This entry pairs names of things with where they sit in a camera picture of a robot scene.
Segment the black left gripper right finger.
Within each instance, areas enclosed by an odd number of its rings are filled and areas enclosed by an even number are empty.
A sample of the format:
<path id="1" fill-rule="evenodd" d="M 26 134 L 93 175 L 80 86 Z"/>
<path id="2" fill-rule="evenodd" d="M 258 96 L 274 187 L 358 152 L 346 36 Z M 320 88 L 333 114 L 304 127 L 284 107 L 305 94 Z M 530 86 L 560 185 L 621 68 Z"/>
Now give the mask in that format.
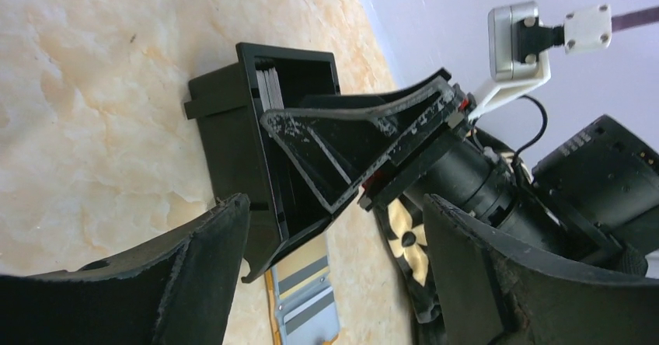
<path id="1" fill-rule="evenodd" d="M 656 344 L 658 282 L 536 248 L 435 194 L 428 257 L 451 344 Z"/>

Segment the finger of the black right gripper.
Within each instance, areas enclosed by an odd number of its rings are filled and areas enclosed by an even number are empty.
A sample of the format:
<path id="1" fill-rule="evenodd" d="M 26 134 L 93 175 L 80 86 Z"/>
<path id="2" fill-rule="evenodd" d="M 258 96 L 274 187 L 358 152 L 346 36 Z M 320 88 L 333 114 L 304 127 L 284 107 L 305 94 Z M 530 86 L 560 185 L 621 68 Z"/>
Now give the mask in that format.
<path id="1" fill-rule="evenodd" d="M 442 68 L 394 92 L 307 95 L 298 107 L 264 112 L 260 124 L 328 212 L 337 213 L 361 186 L 369 210 L 455 112 L 451 78 Z"/>

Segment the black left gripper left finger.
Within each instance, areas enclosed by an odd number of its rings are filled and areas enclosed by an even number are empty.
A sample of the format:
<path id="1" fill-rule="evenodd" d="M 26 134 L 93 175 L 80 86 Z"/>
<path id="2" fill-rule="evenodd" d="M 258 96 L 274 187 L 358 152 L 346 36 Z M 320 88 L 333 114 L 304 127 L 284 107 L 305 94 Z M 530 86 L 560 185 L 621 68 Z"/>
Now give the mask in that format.
<path id="1" fill-rule="evenodd" d="M 220 344 L 249 228 L 237 193 L 80 270 L 1 278 L 3 344 Z"/>

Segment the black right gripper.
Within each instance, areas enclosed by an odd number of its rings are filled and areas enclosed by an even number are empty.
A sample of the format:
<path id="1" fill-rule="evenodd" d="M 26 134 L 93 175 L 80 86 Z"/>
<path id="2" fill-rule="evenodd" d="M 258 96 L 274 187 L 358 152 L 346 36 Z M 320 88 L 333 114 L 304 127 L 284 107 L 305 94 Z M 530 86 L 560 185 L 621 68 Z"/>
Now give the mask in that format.
<path id="1" fill-rule="evenodd" d="M 403 195 L 422 210 L 424 196 L 435 193 L 543 249 L 625 274 L 647 272 L 649 148 L 618 121 L 600 116 L 533 169 L 483 130 L 448 136 L 439 159 L 395 199 Z"/>

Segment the black plastic box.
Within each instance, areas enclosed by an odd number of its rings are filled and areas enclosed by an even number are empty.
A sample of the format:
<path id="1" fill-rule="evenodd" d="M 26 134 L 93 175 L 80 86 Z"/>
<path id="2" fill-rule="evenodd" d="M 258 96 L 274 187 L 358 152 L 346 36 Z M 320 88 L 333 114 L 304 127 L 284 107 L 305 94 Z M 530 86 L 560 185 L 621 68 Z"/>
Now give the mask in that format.
<path id="1" fill-rule="evenodd" d="M 277 70 L 284 107 L 298 106 L 307 95 L 336 95 L 340 84 L 330 52 L 243 42 L 236 53 L 236 63 L 189 81 L 184 109 L 197 122 L 213 194 L 249 197 L 249 283 L 335 220 L 261 127 L 256 70 Z"/>

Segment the gold credit card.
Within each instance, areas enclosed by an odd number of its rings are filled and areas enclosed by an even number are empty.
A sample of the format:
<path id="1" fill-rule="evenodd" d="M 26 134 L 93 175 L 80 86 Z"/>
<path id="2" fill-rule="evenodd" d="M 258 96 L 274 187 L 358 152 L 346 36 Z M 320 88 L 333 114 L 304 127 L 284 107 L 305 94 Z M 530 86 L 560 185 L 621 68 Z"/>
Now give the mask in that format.
<path id="1" fill-rule="evenodd" d="M 309 285 L 323 281 L 330 271 L 329 265 L 325 235 L 297 248 L 270 269 L 278 300 L 287 300 Z"/>

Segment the blue credit card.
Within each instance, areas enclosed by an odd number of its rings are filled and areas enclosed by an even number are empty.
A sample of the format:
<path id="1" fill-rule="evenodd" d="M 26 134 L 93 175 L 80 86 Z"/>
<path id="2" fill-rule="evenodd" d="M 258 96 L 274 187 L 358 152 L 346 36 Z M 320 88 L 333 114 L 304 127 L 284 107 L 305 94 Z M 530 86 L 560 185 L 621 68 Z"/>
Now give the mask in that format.
<path id="1" fill-rule="evenodd" d="M 340 320 L 331 286 L 311 294 L 282 317 L 283 344 L 332 344 L 340 334 Z"/>

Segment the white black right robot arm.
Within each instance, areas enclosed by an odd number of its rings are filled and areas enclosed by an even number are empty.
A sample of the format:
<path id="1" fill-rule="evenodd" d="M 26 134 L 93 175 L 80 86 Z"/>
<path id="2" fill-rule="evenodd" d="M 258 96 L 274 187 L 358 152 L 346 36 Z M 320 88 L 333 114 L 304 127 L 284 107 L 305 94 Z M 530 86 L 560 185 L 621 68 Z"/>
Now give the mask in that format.
<path id="1" fill-rule="evenodd" d="M 658 154 L 609 115 L 532 170 L 475 129 L 471 94 L 444 69 L 395 92 L 307 95 L 260 123 L 321 205 L 337 213 L 435 194 L 529 245 L 630 271 L 658 247 Z"/>

